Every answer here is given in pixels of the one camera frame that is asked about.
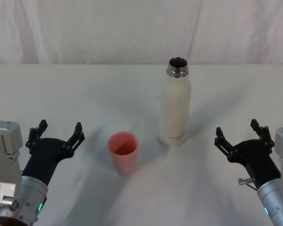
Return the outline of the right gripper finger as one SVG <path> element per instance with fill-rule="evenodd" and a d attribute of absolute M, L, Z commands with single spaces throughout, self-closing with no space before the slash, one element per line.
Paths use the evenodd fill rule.
<path fill-rule="evenodd" d="M 259 139 L 264 141 L 265 145 L 268 147 L 274 147 L 275 143 L 271 139 L 270 131 L 268 126 L 260 126 L 256 119 L 252 119 L 250 126 L 259 136 Z"/>
<path fill-rule="evenodd" d="M 227 157 L 227 158 L 237 158 L 237 152 L 234 146 L 231 145 L 225 138 L 223 131 L 220 127 L 216 128 L 216 138 L 214 145 Z"/>

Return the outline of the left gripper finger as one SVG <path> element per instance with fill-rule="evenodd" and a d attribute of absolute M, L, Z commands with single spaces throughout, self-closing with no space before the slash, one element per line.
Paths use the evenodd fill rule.
<path fill-rule="evenodd" d="M 28 138 L 28 141 L 26 142 L 25 146 L 31 147 L 33 145 L 33 143 L 42 136 L 42 134 L 46 130 L 47 126 L 48 126 L 47 121 L 45 119 L 43 119 L 39 123 L 38 127 L 30 128 L 29 138 Z"/>
<path fill-rule="evenodd" d="M 83 128 L 80 122 L 75 126 L 75 131 L 70 139 L 67 141 L 67 150 L 73 150 L 73 152 L 79 147 L 79 145 L 85 140 Z"/>

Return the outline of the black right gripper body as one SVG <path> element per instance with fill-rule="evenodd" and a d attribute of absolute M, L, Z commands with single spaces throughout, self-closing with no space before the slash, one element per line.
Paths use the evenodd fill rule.
<path fill-rule="evenodd" d="M 235 146 L 228 145 L 227 159 L 231 163 L 241 164 L 254 179 L 256 188 L 281 177 L 279 169 L 270 157 L 274 141 L 251 139 L 242 141 Z"/>

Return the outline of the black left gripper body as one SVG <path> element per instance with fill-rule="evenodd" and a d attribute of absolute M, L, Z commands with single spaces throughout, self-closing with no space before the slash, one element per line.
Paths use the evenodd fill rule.
<path fill-rule="evenodd" d="M 48 185 L 58 163 L 74 156 L 74 150 L 66 141 L 57 138 L 40 138 L 27 141 L 31 155 L 22 176 L 40 180 Z"/>

